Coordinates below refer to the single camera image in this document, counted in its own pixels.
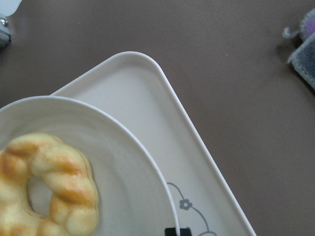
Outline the white plate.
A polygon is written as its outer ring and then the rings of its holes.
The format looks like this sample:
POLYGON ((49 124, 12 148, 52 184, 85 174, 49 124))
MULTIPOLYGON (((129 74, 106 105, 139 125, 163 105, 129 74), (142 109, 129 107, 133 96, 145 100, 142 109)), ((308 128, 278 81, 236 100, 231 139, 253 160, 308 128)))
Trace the white plate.
POLYGON ((0 146, 31 132, 49 133, 90 161, 99 193, 96 236, 177 236, 177 213, 158 166, 114 118, 58 96, 24 98, 0 110, 0 146))

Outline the twisted ring donut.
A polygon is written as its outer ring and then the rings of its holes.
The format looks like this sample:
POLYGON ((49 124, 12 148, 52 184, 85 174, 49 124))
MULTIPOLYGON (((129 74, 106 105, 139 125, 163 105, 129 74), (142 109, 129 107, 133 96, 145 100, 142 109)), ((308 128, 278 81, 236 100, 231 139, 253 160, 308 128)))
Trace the twisted ring donut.
POLYGON ((90 236, 98 224, 98 192, 88 159, 59 138, 31 133, 0 152, 0 233, 3 236, 90 236), (49 214, 30 206, 27 185, 52 191, 49 214))

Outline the cream rabbit tray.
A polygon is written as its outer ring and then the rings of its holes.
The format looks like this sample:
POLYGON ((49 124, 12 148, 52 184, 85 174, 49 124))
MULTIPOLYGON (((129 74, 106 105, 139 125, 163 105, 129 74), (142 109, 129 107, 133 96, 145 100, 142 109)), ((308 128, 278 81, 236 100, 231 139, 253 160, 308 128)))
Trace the cream rabbit tray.
POLYGON ((151 57, 139 52, 115 54, 55 95, 103 110, 139 139, 162 171, 183 235, 255 234, 163 70, 151 57))

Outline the dark tea bottle on tray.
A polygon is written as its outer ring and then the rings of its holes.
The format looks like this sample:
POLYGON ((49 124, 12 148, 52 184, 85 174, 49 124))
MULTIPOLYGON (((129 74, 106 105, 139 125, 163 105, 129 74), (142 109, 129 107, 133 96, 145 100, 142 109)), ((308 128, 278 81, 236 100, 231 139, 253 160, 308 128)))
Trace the dark tea bottle on tray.
POLYGON ((11 42, 9 22, 7 17, 14 14, 22 0, 0 0, 0 48, 4 48, 11 42))

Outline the grey folded cloth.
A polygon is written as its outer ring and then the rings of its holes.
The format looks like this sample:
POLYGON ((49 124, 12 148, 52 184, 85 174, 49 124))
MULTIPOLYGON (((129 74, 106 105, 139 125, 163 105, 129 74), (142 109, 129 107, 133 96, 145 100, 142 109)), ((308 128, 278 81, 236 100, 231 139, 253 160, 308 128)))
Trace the grey folded cloth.
POLYGON ((289 56, 287 63, 315 89, 315 9, 309 11, 300 21, 299 29, 284 28, 284 38, 300 36, 302 44, 289 56))

